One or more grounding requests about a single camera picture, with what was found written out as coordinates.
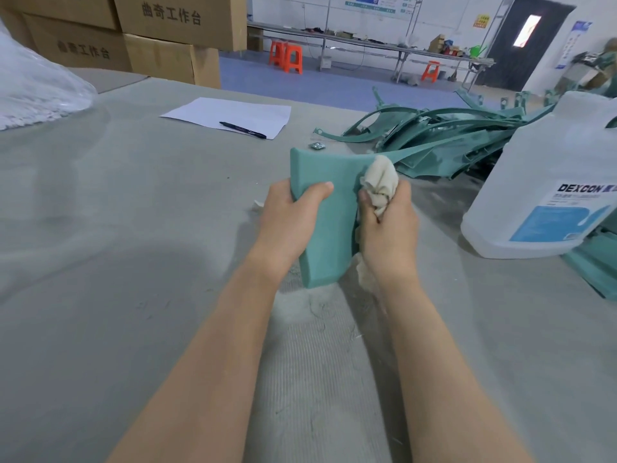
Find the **blue label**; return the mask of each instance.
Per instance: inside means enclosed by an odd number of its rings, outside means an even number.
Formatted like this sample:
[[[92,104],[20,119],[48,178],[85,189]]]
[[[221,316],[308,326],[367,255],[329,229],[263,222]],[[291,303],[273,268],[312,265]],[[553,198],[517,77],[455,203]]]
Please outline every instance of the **blue label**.
[[[592,213],[583,207],[536,206],[511,242],[563,242],[578,239],[610,206]]]

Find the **dark door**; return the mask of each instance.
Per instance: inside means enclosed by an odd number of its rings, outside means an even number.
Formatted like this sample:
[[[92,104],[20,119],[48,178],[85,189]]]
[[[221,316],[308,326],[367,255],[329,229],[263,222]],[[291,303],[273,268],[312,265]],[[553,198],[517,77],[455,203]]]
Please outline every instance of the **dark door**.
[[[481,73],[476,84],[522,91],[575,7],[548,0],[514,0],[504,25],[486,55],[497,63]],[[529,30],[531,35],[527,38],[524,34],[528,34]]]

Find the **plastic bag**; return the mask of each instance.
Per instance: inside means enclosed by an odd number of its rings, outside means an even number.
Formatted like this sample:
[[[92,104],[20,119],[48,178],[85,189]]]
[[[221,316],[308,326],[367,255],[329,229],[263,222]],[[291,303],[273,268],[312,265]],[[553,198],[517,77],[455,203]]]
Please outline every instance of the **plastic bag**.
[[[93,85],[14,41],[0,22],[0,130],[92,106]]]

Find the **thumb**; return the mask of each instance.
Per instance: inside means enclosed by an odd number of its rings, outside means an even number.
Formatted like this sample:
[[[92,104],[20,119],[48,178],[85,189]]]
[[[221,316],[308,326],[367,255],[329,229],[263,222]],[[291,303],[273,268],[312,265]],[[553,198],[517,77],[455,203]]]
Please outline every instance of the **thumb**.
[[[332,182],[315,183],[307,188],[304,194],[298,200],[300,205],[309,205],[318,207],[322,201],[329,197],[335,189]]]
[[[377,216],[375,216],[375,208],[371,197],[366,190],[360,190],[358,194],[358,201],[360,206],[360,218],[362,219],[363,227],[370,227],[377,224]]]

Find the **yellow sign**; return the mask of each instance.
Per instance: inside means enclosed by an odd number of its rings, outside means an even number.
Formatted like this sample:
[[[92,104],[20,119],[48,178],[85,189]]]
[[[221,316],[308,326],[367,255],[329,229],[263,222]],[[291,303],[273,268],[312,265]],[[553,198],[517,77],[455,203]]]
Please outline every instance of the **yellow sign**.
[[[489,25],[490,16],[488,14],[479,14],[476,18],[476,22],[473,23],[473,27],[486,29]]]

